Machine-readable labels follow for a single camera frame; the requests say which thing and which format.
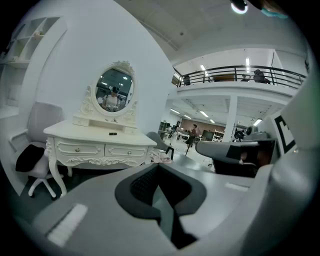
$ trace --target office chair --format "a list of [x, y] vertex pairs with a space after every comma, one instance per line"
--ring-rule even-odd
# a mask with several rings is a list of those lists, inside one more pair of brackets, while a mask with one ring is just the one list
[[150, 131], [146, 136], [156, 143], [156, 146], [154, 147], [155, 149], [163, 150], [166, 154], [171, 150], [171, 160], [174, 159], [175, 150], [171, 146], [168, 146], [166, 143], [164, 143], [158, 133]]
[[[50, 127], [61, 121], [62, 108], [52, 104], [35, 102], [27, 124], [27, 129], [12, 135], [9, 138], [11, 146], [14, 148], [15, 153], [11, 159], [12, 168], [16, 169], [16, 163], [20, 154], [27, 148], [28, 145], [34, 145], [39, 148], [46, 149], [47, 136], [44, 134], [44, 129]], [[37, 178], [32, 184], [28, 195], [33, 197], [35, 188], [44, 183], [49, 190], [52, 198], [56, 198], [55, 192], [50, 187], [47, 179], [52, 178], [49, 172], [48, 153], [44, 151], [43, 156], [35, 164], [32, 170], [24, 172], [28, 176]], [[72, 169], [68, 168], [68, 176], [72, 176]]]

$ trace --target chair back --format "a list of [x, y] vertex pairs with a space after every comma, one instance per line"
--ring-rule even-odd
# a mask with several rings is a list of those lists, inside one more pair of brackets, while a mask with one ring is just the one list
[[48, 137], [44, 134], [44, 129], [59, 123], [61, 118], [61, 107], [43, 102], [35, 102], [28, 121], [28, 136], [30, 141], [46, 143]]
[[156, 143], [156, 146], [154, 147], [155, 149], [164, 150], [164, 151], [168, 149], [169, 146], [162, 141], [158, 133], [154, 131], [150, 131], [146, 136]]

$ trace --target black bag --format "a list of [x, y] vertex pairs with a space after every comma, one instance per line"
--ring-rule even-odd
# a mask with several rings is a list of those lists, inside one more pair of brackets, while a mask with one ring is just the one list
[[26, 173], [31, 171], [36, 163], [43, 156], [45, 149], [43, 147], [37, 147], [30, 144], [26, 149], [19, 155], [16, 164], [15, 170], [17, 172]]

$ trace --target white chair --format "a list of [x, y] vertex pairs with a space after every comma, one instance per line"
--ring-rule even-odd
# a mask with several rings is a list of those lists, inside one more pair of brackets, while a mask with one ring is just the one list
[[[27, 129], [11, 136], [9, 142], [15, 150], [14, 155], [11, 159], [13, 169], [16, 169], [16, 163], [20, 154], [30, 144], [36, 147], [46, 148], [47, 136], [44, 134], [44, 129], [52, 126], [61, 121], [62, 108], [52, 104], [35, 102], [27, 124]], [[25, 172], [26, 175], [37, 178], [32, 184], [28, 194], [30, 197], [33, 196], [33, 192], [41, 182], [44, 183], [46, 188], [49, 190], [53, 198], [56, 197], [55, 192], [50, 187], [47, 179], [52, 178], [49, 172], [49, 161], [47, 151], [44, 151], [43, 156], [35, 164], [31, 171]], [[72, 169], [68, 168], [68, 176], [72, 176]]]

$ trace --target white vanity table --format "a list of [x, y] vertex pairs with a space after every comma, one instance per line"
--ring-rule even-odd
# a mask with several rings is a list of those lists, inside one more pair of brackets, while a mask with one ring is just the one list
[[[80, 111], [73, 115], [73, 120], [65, 120], [44, 129], [44, 133], [48, 136], [46, 149], [49, 151], [49, 168], [61, 188], [61, 197], [67, 190], [57, 168], [58, 161], [68, 167], [69, 176], [72, 175], [72, 167], [82, 163], [99, 166], [123, 163], [135, 167], [150, 163], [151, 152], [157, 145], [136, 127], [138, 83], [130, 64], [127, 61], [114, 62], [105, 67], [98, 76], [100, 79], [92, 86], [88, 86]], [[112, 79], [116, 76], [129, 79], [129, 91], [133, 92], [132, 95], [129, 95], [129, 92], [126, 94], [125, 89], [122, 92], [121, 83], [117, 94], [122, 93], [124, 95], [122, 98], [132, 96], [131, 100], [126, 101], [123, 109], [110, 112], [117, 110], [117, 106], [104, 106], [109, 110], [106, 111], [98, 104], [97, 97], [99, 90], [103, 93], [109, 89], [101, 85], [112, 84]], [[115, 96], [115, 92], [112, 92], [114, 87], [109, 89], [111, 94], [107, 97]]]

